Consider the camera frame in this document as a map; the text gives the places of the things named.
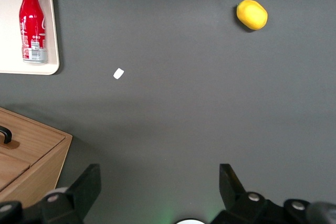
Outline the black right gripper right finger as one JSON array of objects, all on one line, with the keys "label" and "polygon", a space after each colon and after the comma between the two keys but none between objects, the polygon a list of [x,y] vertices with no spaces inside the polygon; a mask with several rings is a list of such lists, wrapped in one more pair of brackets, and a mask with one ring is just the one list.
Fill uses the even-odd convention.
[{"label": "black right gripper right finger", "polygon": [[225,210],[211,223],[286,223],[283,208],[259,193],[245,191],[229,164],[219,166],[219,192]]}]

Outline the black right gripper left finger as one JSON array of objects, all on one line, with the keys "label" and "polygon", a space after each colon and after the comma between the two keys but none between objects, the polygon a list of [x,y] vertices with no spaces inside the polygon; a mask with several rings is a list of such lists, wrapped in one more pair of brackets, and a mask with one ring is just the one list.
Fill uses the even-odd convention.
[{"label": "black right gripper left finger", "polygon": [[84,223],[101,192],[99,164],[90,164],[66,189],[57,189],[39,203],[40,223]]}]

